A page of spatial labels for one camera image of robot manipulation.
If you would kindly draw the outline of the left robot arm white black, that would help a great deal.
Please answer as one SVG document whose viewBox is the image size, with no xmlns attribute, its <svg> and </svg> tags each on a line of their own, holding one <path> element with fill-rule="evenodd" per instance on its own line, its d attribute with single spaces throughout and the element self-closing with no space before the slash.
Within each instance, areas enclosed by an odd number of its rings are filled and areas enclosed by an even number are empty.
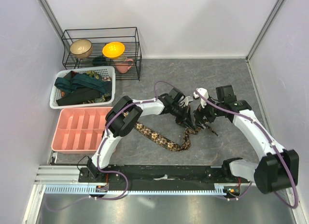
<svg viewBox="0 0 309 224">
<path fill-rule="evenodd" d="M 101 142 L 94 155 L 88 159 L 86 169 L 89 177 L 95 182 L 101 182 L 106 177 L 106 167 L 121 138 L 133 129 L 148 137 L 151 141 L 166 147 L 171 151 L 179 151 L 189 147 L 189 134 L 196 132 L 196 126 L 191 119 L 190 98 L 184 93 L 172 88 L 169 93 L 156 95 L 153 99 L 134 100 L 129 96 L 122 97 L 108 112 Z M 171 114 L 177 125 L 184 127 L 185 135 L 182 145 L 178 145 L 158 134 L 139 122 L 148 115 Z"/>
</svg>

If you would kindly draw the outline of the brown floral tie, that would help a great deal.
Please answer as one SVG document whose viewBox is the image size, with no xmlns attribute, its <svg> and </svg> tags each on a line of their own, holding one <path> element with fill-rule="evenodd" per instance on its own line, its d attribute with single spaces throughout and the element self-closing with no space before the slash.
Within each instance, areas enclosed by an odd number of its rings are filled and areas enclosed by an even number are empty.
<svg viewBox="0 0 309 224">
<path fill-rule="evenodd" d="M 210 132 L 219 136 L 218 133 L 211 128 L 209 125 L 204 125 L 203 127 L 196 127 L 195 129 L 191 129 L 186 127 L 183 133 L 183 140 L 181 144 L 178 144 L 160 133 L 150 129 L 149 127 L 143 125 L 140 122 L 136 122 L 134 128 L 140 132 L 143 136 L 147 137 L 152 142 L 155 142 L 159 146 L 172 151 L 172 152 L 181 152 L 188 150 L 191 147 L 190 135 L 197 135 L 201 130 L 208 129 Z"/>
</svg>

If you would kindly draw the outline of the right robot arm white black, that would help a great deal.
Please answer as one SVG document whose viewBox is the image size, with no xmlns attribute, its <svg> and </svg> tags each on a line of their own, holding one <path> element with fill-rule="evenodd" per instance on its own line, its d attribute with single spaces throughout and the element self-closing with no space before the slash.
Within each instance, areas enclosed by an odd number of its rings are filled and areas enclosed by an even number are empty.
<svg viewBox="0 0 309 224">
<path fill-rule="evenodd" d="M 217 117 L 229 119 L 246 137 L 255 150 L 259 162 L 242 158 L 224 161 L 222 179 L 233 182 L 237 177 L 256 184 L 263 194 L 282 189 L 296 189 L 298 184 L 299 155 L 277 142 L 257 119 L 251 106 L 245 100 L 237 100 L 231 85 L 216 89 L 218 101 L 214 102 L 207 89 L 197 88 L 194 98 L 200 99 L 196 116 L 212 123 Z"/>
</svg>

